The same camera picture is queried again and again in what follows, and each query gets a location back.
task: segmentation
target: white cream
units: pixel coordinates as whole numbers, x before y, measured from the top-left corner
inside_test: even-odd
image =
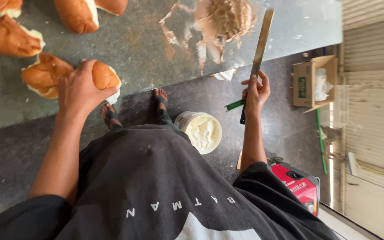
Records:
[[[213,150],[220,142],[220,125],[211,116],[200,116],[192,120],[186,128],[185,133],[189,136],[192,145],[201,154]]]

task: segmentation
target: black t-shirt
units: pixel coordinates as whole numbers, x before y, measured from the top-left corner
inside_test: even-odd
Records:
[[[80,154],[78,200],[28,199],[0,239],[337,239],[263,162],[226,182],[168,126],[113,132]]]

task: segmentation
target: white graphic on shirt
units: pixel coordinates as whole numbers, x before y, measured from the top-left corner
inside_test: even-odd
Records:
[[[243,231],[216,231],[208,229],[189,212],[185,225],[175,240],[261,240],[254,229],[250,228]]]
[[[199,202],[198,202],[198,199],[197,199],[197,198],[195,198],[195,200],[196,200],[196,204],[195,204],[195,206],[202,205],[202,203],[199,203]]]
[[[157,204],[151,204],[151,207],[154,209],[154,211],[158,210],[158,205],[160,202],[157,202]]]
[[[133,208],[133,211],[131,211],[130,209],[127,209],[127,218],[128,218],[128,215],[131,215],[131,216],[134,216],[134,208]]]
[[[180,201],[173,203],[173,210],[175,211],[177,210],[177,208],[182,208],[182,204],[180,203]]]

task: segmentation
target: dirty floor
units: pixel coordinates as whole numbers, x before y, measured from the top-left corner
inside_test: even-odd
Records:
[[[296,54],[264,62],[261,69],[270,78],[271,94],[262,111],[263,143],[268,157],[280,156],[286,162],[321,179],[321,200],[329,203],[329,177],[323,174],[315,112],[292,105],[292,64],[316,57]],[[203,77],[165,87],[172,119],[184,111],[206,112],[217,118],[223,137],[216,150],[204,156],[228,182],[239,175],[236,163],[242,149],[244,126],[239,124],[241,109],[225,112],[223,106],[241,98],[242,80],[250,66],[237,70],[232,81]],[[117,107],[124,126],[152,123],[156,103],[152,92],[124,97]],[[81,148],[107,132],[103,121],[90,117],[81,137]],[[0,212],[25,199],[50,141],[54,116],[0,129]]]

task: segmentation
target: red generator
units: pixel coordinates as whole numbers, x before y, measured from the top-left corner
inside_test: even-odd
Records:
[[[320,202],[320,179],[303,172],[280,157],[268,160],[272,172],[315,216],[318,216]]]

